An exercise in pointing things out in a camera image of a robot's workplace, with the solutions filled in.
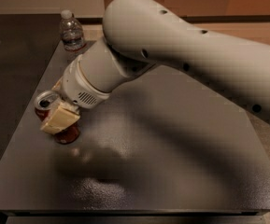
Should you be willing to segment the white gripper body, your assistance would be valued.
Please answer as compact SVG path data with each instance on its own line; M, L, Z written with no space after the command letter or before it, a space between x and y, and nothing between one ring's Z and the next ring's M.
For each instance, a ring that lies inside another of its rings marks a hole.
M81 70L82 56L69 64L62 76L61 93L65 100L85 109L92 109L109 98L109 93L97 90Z

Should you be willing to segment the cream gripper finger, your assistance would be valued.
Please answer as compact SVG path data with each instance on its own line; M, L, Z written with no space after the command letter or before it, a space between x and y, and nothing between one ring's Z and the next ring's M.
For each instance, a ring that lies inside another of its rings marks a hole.
M40 130L50 134L60 133L79 119L78 107L60 100L51 106L48 116L42 121Z
M52 91L60 91L61 90L61 84L62 84L62 78L60 78L52 87Z

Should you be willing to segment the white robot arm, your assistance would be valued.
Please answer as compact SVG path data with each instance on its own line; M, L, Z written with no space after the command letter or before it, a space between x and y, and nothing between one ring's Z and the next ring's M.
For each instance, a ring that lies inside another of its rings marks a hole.
M65 68L42 131L65 130L80 109L96 107L157 64L185 72L270 125L270 45L203 30L154 0L113 0L103 34Z

